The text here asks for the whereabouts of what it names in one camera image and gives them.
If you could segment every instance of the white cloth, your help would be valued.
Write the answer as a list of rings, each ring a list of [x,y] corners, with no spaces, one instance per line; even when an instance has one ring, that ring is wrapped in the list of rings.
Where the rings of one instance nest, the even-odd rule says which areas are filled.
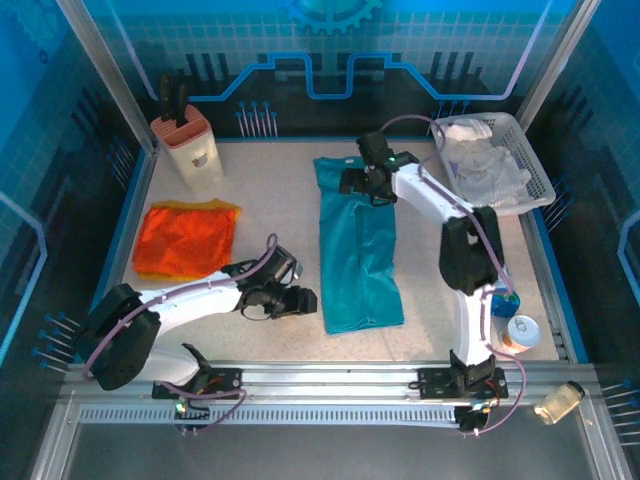
[[[475,118],[459,118],[452,125],[443,126],[447,140],[470,142],[491,138],[491,128],[485,122]]]
[[[491,129],[486,123],[458,119],[445,130],[445,135],[447,156],[456,164],[458,186],[468,201],[496,205],[531,200],[526,189],[531,173],[518,167],[509,149],[491,145]]]

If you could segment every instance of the white basket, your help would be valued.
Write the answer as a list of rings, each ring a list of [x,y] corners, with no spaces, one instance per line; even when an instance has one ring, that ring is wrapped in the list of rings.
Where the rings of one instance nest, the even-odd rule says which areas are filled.
[[[473,113],[469,115],[456,115],[436,120],[440,125],[451,125],[458,118],[475,118],[482,120],[493,132],[490,141],[494,147],[503,146],[509,149],[520,168],[526,168],[531,173],[531,180],[527,183],[527,192],[533,200],[518,203],[516,199],[505,200],[491,204],[498,216],[520,215],[536,207],[542,207],[553,203],[556,192],[551,186],[549,177],[545,173],[540,160],[536,156],[529,140],[524,135],[522,128],[515,118],[508,113]],[[447,175],[451,181],[451,187],[456,195],[465,198],[460,192],[458,178],[453,172],[452,161],[447,154],[447,149],[440,154]]]

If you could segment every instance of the green towel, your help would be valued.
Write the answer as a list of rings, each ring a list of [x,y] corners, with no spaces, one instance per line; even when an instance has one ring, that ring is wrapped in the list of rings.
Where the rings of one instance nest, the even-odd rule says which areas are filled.
[[[339,193],[342,171],[362,168],[361,158],[318,158],[314,165],[322,192],[320,271],[327,333],[402,325],[402,301],[393,281],[393,205],[373,207],[367,195]]]

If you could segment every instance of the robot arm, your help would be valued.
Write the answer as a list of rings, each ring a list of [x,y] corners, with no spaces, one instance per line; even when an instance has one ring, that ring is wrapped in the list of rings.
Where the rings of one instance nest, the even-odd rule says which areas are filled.
[[[442,225],[440,273],[456,292],[457,339],[450,352],[454,381],[461,392],[491,378],[495,357],[489,342],[492,285],[498,272],[466,212],[471,212],[486,233],[502,266],[504,256],[497,216],[490,207],[476,208],[450,192],[409,152],[395,154],[380,132],[357,140],[364,170],[347,169],[342,193],[369,195],[371,204],[384,206],[402,198],[428,221]]]
[[[118,285],[79,329],[74,339],[76,352],[88,362],[97,349],[101,350],[91,373],[105,390],[136,379],[165,381],[198,391],[208,380],[208,362],[191,345],[157,345],[162,335],[205,315],[233,311],[244,315],[251,307],[261,307],[267,318],[317,311],[317,298],[311,290],[291,286],[302,267],[289,252],[277,246],[257,268],[259,263],[249,260],[227,265],[205,279],[161,290],[135,292],[127,284]],[[105,340],[122,318],[156,298],[162,300],[138,313],[111,340]]]

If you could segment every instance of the white tabletop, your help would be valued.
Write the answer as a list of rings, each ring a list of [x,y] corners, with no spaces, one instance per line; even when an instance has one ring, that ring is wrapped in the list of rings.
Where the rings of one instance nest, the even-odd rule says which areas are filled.
[[[392,142],[391,146],[418,157],[426,156],[431,148],[426,142]],[[169,158],[162,154],[143,214],[152,203],[164,200],[202,202],[220,198],[235,203],[243,213],[236,228],[233,261],[258,258],[268,234],[276,232],[282,246],[304,266],[298,283],[313,289],[320,302],[320,191],[312,161],[357,155],[355,142],[233,142],[219,143],[218,150],[225,177],[198,194],[189,191]],[[442,165],[432,162],[429,170],[447,184]],[[192,343],[211,360],[448,361],[455,337],[454,294],[438,269],[440,227],[430,225],[402,201],[396,205],[396,223],[395,280],[402,296],[404,325],[328,335],[320,308],[313,315],[264,322],[251,322],[231,313],[203,317],[170,331],[158,342]],[[519,313],[535,319],[542,329],[541,344],[520,357],[557,360],[518,218],[501,218],[500,231],[506,265],[522,302]],[[123,282],[137,290],[166,286],[140,281],[131,269],[131,256]]]

